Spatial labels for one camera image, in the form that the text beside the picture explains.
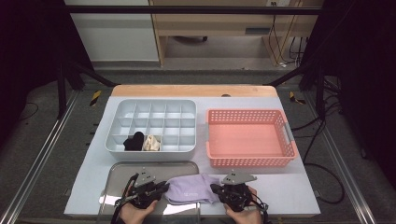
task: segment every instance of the white cabinet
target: white cabinet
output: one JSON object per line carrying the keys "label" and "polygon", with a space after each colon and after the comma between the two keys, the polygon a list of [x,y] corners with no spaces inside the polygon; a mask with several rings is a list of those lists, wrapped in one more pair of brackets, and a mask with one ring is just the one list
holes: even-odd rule
{"label": "white cabinet", "polygon": [[[73,6],[148,6],[147,0],[65,0]],[[149,14],[71,14],[82,43],[95,63],[128,65],[158,62]]]}

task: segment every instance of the lavender cloth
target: lavender cloth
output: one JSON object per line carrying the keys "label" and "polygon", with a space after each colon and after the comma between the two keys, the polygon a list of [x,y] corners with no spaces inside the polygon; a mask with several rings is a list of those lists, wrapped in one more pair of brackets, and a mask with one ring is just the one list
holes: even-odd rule
{"label": "lavender cloth", "polygon": [[212,192],[210,185],[220,182],[207,174],[177,176],[167,183],[169,190],[164,196],[170,204],[219,202],[219,196]]}

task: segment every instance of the metal tray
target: metal tray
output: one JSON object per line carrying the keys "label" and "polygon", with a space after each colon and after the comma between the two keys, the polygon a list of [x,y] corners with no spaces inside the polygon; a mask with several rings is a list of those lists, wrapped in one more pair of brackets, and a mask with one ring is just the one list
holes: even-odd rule
{"label": "metal tray", "polygon": [[[106,188],[100,199],[100,210],[96,223],[109,223],[115,211],[114,202],[120,198],[129,178],[139,173],[143,167],[155,176],[155,183],[167,181],[172,177],[199,174],[198,166],[192,161],[173,162],[119,162],[114,164],[108,174]],[[162,198],[156,205],[155,211],[147,220],[161,223],[169,219],[184,219],[186,223],[199,221],[199,204],[185,204],[174,206]]]}

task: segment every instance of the pink mesh basket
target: pink mesh basket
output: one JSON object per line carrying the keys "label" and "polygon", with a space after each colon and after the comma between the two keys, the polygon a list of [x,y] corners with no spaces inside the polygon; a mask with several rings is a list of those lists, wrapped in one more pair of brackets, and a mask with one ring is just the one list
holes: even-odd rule
{"label": "pink mesh basket", "polygon": [[206,123],[212,167],[286,166],[298,155],[282,110],[209,109]]}

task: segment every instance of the black curtain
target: black curtain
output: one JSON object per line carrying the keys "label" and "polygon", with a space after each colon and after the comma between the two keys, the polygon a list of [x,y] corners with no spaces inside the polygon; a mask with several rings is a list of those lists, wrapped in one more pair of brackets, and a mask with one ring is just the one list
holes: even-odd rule
{"label": "black curtain", "polygon": [[[394,0],[327,0],[326,4],[351,8],[337,16],[344,18],[334,33],[332,17],[319,16],[309,39],[305,60],[316,56],[325,75],[341,81],[340,101],[362,152],[376,160],[396,188],[396,1]],[[315,54],[328,38],[325,48]],[[312,85],[317,73],[304,75],[304,86]]]}
{"label": "black curtain", "polygon": [[64,1],[0,1],[0,147],[18,121],[29,91],[57,80],[60,62],[74,89],[83,82],[79,71],[68,66],[69,60],[93,71],[70,14],[46,11],[47,4],[64,6]]}

